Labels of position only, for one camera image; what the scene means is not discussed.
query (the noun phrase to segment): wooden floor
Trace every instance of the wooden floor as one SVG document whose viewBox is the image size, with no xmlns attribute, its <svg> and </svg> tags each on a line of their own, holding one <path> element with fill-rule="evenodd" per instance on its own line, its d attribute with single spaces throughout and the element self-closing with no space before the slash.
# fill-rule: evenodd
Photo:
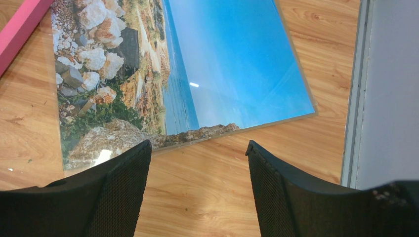
<svg viewBox="0 0 419 237">
<path fill-rule="evenodd" d="M 21 2 L 0 0 L 0 29 Z M 339 182 L 359 0 L 280 3 L 319 115 L 153 157 L 136 236 L 260 236 L 244 155 L 250 139 Z M 0 190 L 64 177 L 50 33 L 48 13 L 0 79 Z"/>
</svg>

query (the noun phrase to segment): landscape picture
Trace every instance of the landscape picture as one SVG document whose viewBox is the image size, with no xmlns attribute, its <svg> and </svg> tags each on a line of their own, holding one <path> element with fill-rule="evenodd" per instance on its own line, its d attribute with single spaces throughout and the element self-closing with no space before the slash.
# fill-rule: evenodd
<svg viewBox="0 0 419 237">
<path fill-rule="evenodd" d="M 64 169 L 315 112 L 273 0 L 56 0 Z"/>
</svg>

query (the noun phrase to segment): pink object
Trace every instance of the pink object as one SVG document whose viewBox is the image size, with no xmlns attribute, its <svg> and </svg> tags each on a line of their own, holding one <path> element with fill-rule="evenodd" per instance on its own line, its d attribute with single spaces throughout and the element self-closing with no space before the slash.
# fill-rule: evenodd
<svg viewBox="0 0 419 237">
<path fill-rule="evenodd" d="M 16 57 L 54 0 L 25 0 L 0 32 L 0 76 Z"/>
</svg>

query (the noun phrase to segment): blue sky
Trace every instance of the blue sky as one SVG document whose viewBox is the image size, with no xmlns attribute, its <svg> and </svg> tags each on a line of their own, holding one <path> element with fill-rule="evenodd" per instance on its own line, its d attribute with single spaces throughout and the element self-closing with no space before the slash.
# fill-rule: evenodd
<svg viewBox="0 0 419 237">
<path fill-rule="evenodd" d="M 272 0 L 169 0 L 199 125 L 314 112 Z"/>
</svg>

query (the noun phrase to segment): sea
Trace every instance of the sea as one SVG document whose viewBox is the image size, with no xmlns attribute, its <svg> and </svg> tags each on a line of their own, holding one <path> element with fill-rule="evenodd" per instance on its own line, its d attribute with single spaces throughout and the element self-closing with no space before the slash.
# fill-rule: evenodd
<svg viewBox="0 0 419 237">
<path fill-rule="evenodd" d="M 170 4 L 168 0 L 162 0 L 162 4 L 170 60 L 170 76 L 167 89 L 163 89 L 163 99 L 166 108 L 166 134 L 172 135 L 197 130 L 199 124 Z"/>
</svg>

